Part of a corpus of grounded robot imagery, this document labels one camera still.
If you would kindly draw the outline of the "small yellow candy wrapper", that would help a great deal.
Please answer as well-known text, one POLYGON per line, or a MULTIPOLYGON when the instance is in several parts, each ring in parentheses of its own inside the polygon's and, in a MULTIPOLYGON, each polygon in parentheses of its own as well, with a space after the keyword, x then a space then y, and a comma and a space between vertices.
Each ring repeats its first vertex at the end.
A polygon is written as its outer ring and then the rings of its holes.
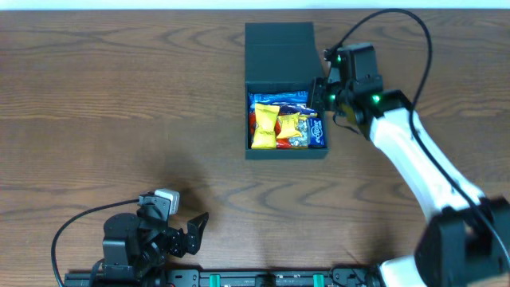
POLYGON ((280 125, 280 131, 277 139, 287 139, 293 137, 301 137, 302 134, 298 128, 300 113, 288 114, 277 117, 277 123, 280 125))

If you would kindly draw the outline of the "red Hacks candy bag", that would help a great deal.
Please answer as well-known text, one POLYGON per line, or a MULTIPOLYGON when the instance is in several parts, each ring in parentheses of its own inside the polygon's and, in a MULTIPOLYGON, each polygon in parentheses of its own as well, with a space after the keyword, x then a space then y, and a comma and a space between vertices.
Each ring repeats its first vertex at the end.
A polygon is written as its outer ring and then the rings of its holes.
MULTIPOLYGON (((254 131, 257 127, 256 123, 256 115, 255 112, 251 112, 249 114, 249 133, 250 133, 250 140, 253 140, 254 131)), ((275 134, 278 136, 281 133, 281 126, 279 121, 276 122, 275 128, 274 128, 275 134)), ((276 149, 290 149, 292 145, 290 144, 288 139, 277 139, 276 140, 276 149)))

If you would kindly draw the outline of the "blue Eclipse gum pack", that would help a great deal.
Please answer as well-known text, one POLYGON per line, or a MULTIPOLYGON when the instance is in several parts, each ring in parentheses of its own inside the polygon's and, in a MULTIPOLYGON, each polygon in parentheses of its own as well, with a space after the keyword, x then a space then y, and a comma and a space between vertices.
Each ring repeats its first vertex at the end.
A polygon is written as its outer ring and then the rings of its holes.
POLYGON ((309 144, 311 148, 324 148, 324 128, 322 120, 319 117, 308 119, 309 144))

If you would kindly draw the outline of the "dark blue snack bar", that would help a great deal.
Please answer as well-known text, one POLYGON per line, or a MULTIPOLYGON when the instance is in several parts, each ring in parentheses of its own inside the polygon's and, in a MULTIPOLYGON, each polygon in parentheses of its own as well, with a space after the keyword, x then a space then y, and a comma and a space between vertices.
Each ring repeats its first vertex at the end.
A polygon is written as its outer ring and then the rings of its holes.
POLYGON ((282 104, 280 106, 279 115, 289 115, 299 113, 302 116, 317 117, 318 112, 312 108, 308 108, 303 104, 282 104))

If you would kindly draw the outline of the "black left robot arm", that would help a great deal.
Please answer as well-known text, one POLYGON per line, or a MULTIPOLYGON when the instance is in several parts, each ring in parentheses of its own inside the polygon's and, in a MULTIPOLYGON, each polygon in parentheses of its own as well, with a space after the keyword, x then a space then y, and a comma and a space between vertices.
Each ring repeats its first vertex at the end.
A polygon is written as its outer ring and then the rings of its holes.
POLYGON ((110 217, 104 224, 104 258, 92 268, 90 286, 165 286, 167 256, 195 255, 209 220, 207 212, 187 222, 187 229, 169 226, 179 209, 180 194, 159 189, 140 195, 139 209, 110 217))

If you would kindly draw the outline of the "yellow seed snack bag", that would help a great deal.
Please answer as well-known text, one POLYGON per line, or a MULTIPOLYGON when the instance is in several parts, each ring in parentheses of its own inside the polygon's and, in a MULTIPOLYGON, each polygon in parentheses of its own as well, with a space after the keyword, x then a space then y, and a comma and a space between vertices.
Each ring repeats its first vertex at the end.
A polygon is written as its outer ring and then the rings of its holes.
POLYGON ((298 118, 297 130, 300 133, 299 136, 288 138, 291 148, 308 148, 311 132, 310 123, 306 116, 298 118))

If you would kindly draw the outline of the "blue wafer bar packet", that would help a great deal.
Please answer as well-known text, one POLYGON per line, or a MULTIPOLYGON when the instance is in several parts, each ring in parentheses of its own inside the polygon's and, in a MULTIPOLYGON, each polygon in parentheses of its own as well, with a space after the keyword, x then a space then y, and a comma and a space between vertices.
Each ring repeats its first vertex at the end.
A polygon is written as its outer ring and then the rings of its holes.
POLYGON ((249 111, 255 110, 256 104, 282 105, 282 104, 306 104, 308 101, 307 91, 281 92, 275 94, 249 93, 249 111))

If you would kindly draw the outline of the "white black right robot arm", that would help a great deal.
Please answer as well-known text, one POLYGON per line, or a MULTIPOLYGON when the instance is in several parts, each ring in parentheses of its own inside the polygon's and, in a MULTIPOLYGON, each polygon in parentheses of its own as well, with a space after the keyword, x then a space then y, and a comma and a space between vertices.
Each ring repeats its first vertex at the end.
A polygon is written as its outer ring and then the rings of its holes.
POLYGON ((327 49, 309 105, 349 121, 395 166, 426 218, 413 254, 379 264, 369 286, 466 286, 508 273, 509 203, 489 199, 448 160, 400 90, 385 90, 369 43, 327 49))

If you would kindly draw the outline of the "large yellow candy wrapper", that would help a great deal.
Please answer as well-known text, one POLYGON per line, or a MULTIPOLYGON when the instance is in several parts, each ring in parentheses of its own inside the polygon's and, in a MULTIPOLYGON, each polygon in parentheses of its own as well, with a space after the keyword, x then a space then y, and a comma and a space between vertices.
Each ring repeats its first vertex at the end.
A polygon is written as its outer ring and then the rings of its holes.
POLYGON ((277 139, 275 126, 280 107, 277 105, 255 104, 256 127, 253 133, 252 149, 275 149, 277 139))

